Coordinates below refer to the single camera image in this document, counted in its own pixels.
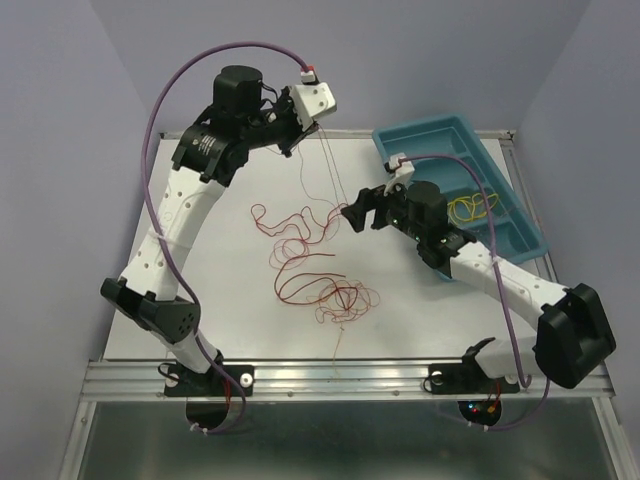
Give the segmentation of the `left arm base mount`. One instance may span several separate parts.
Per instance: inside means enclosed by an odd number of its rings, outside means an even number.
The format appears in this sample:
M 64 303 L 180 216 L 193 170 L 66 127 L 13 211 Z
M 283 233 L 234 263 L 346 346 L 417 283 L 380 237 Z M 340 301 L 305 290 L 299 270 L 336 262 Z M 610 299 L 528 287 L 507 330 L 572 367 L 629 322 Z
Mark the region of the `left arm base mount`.
M 253 395 L 255 368 L 250 364 L 224 365 L 225 372 L 244 390 L 247 397 Z M 226 380 L 215 370 L 206 374 L 194 373 L 177 362 L 162 362 L 157 372 L 164 378 L 164 395 L 170 398 L 213 397 L 223 398 L 229 390 L 232 396 L 239 393 L 235 387 L 229 388 Z

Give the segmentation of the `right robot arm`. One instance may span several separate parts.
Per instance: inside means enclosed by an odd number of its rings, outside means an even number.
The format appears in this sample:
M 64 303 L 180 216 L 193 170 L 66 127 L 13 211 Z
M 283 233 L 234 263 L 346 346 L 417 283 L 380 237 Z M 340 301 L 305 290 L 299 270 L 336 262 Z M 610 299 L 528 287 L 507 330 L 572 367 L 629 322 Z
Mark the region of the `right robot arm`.
M 431 269 L 473 287 L 515 313 L 534 335 L 506 340 L 490 337 L 470 347 L 460 366 L 463 384 L 482 390 L 495 379 L 543 375 L 565 389 L 575 388 L 617 347 L 598 293 L 580 283 L 567 287 L 540 278 L 493 254 L 449 219 L 447 200 L 437 185 L 381 185 L 361 190 L 342 208 L 352 229 L 392 227 L 411 238 Z

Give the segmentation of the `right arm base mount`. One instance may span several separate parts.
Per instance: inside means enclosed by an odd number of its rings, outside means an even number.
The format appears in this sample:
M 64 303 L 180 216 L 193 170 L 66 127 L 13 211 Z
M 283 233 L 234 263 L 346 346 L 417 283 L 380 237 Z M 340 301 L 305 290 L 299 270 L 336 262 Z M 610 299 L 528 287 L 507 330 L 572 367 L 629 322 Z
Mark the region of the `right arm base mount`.
M 430 365 L 422 389 L 433 395 L 519 393 L 520 387 L 507 382 L 505 377 L 488 377 L 476 361 L 476 356 L 494 341 L 494 337 L 489 337 L 469 347 L 459 362 Z

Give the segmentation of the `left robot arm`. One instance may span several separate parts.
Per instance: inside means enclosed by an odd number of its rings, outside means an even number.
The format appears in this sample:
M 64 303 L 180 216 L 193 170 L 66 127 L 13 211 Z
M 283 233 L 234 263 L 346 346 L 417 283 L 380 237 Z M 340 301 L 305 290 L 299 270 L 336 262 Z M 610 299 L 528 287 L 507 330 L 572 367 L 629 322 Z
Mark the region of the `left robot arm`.
M 227 66 L 215 77 L 209 105 L 184 131 L 172 157 L 168 183 L 151 227 L 138 251 L 100 293 L 141 329 L 158 338 L 188 369 L 199 393 L 215 392 L 223 371 L 212 363 L 219 352 L 198 332 L 201 307 L 179 297 L 181 272 L 199 231 L 248 161 L 250 151 L 277 146 L 285 156 L 335 112 L 327 83 L 304 72 L 298 85 L 284 87 L 276 100 L 263 98 L 262 73 Z

